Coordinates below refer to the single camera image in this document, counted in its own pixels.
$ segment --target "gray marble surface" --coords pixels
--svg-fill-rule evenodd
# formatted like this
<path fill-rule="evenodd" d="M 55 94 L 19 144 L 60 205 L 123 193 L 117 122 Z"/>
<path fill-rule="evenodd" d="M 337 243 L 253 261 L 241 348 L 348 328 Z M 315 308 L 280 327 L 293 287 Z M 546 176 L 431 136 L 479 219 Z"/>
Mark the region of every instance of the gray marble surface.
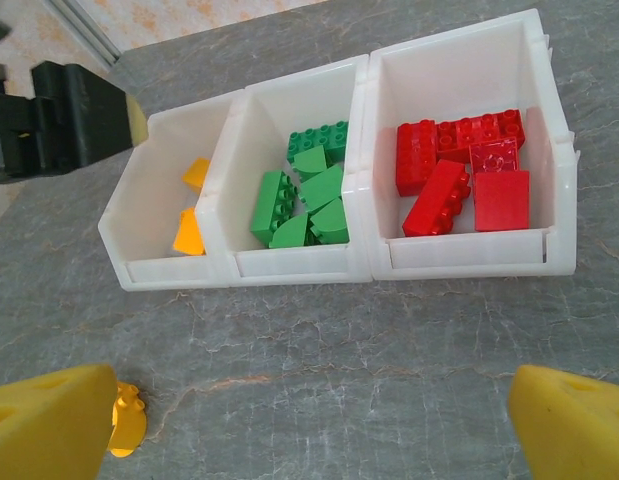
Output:
<path fill-rule="evenodd" d="M 619 383 L 619 1 L 332 0 L 126 53 L 149 112 L 537 7 L 582 150 L 572 277 L 128 294 L 96 224 L 129 153 L 0 221 L 0 384 L 109 362 L 147 438 L 100 479 L 530 478 L 507 417 L 538 363 Z"/>

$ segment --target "green 2x2 brick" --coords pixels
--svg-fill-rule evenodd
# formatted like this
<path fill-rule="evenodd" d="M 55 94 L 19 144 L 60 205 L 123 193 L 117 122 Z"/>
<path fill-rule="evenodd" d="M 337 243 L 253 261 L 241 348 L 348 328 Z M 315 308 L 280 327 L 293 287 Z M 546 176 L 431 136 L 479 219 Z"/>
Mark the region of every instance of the green 2x2 brick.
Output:
<path fill-rule="evenodd" d="M 331 162 L 344 161 L 348 128 L 349 122 L 341 121 L 335 125 L 323 125 L 318 129 L 308 128 L 304 132 L 293 132 L 289 136 L 287 160 L 293 165 L 295 155 L 322 145 Z"/>

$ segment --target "yellow lego brick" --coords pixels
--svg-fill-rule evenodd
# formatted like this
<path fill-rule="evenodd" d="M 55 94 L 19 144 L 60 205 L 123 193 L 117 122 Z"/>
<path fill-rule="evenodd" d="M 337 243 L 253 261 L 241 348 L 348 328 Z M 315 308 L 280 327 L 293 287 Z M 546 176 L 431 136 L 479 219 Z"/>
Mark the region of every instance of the yellow lego brick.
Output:
<path fill-rule="evenodd" d="M 187 173 L 182 176 L 182 181 L 198 195 L 202 191 L 202 185 L 205 183 L 210 163 L 210 160 L 200 157 L 189 167 Z"/>
<path fill-rule="evenodd" d="M 535 480 L 619 480 L 619 386 L 524 365 L 509 414 Z"/>
<path fill-rule="evenodd" d="M 138 387 L 118 382 L 118 397 L 113 405 L 113 432 L 109 451 L 116 457 L 131 455 L 147 431 L 145 404 L 138 398 Z"/>
<path fill-rule="evenodd" d="M 173 242 L 173 249 L 185 255 L 204 255 L 205 245 L 198 229 L 194 208 L 188 208 L 180 214 L 180 229 Z"/>
<path fill-rule="evenodd" d="M 0 387 L 0 480 L 93 480 L 111 437 L 108 365 Z"/>

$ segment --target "red lego brick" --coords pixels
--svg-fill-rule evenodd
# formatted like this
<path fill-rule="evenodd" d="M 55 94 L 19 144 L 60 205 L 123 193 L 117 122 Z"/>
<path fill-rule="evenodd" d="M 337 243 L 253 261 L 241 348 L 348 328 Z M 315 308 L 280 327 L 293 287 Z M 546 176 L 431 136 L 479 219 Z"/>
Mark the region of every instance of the red lego brick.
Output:
<path fill-rule="evenodd" d="M 436 124 L 433 120 L 398 127 L 396 187 L 401 197 L 418 195 L 436 165 Z"/>
<path fill-rule="evenodd" d="M 518 148 L 525 141 L 519 110 L 485 113 L 479 117 L 462 118 L 438 125 L 438 160 L 469 163 L 469 148 L 480 143 L 514 137 Z"/>
<path fill-rule="evenodd" d="M 500 137 L 516 137 L 518 148 L 525 143 L 525 130 L 522 127 L 522 117 L 520 110 L 505 110 L 498 114 L 498 126 L 500 128 Z"/>
<path fill-rule="evenodd" d="M 508 172 L 518 170 L 518 142 L 514 137 L 471 145 L 471 171 Z"/>
<path fill-rule="evenodd" d="M 529 228 L 529 172 L 481 172 L 473 176 L 477 232 Z"/>
<path fill-rule="evenodd" d="M 407 237 L 441 235 L 453 228 L 453 216 L 469 196 L 469 174 L 464 165 L 441 160 L 407 215 L 402 230 Z"/>

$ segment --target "green building block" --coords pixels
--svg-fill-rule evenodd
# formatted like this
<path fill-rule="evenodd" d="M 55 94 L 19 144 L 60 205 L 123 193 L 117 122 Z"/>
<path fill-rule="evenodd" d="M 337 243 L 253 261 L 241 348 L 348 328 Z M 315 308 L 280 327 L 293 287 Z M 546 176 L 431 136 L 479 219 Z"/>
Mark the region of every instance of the green building block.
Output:
<path fill-rule="evenodd" d="M 318 243 L 309 228 L 309 214 L 303 213 L 287 220 L 273 234 L 269 248 L 293 248 L 315 245 Z"/>
<path fill-rule="evenodd" d="M 266 172 L 251 220 L 251 233 L 264 245 L 269 245 L 274 232 L 291 218 L 297 188 L 282 170 Z"/>
<path fill-rule="evenodd" d="M 311 232 L 323 245 L 349 243 L 347 218 L 341 198 L 329 202 L 318 213 L 311 216 Z"/>
<path fill-rule="evenodd" d="M 322 145 L 325 147 L 328 161 L 333 163 L 344 161 L 348 129 L 349 122 L 340 121 L 335 125 L 323 125 L 318 129 L 308 128 L 304 132 L 293 132 L 289 136 L 287 160 L 293 165 L 295 155 Z"/>
<path fill-rule="evenodd" d="M 293 157 L 293 171 L 300 175 L 300 181 L 306 182 L 311 177 L 327 169 L 325 147 L 318 145 Z"/>
<path fill-rule="evenodd" d="M 300 185 L 298 197 L 309 213 L 316 213 L 326 204 L 340 197 L 344 172 L 334 165 Z"/>

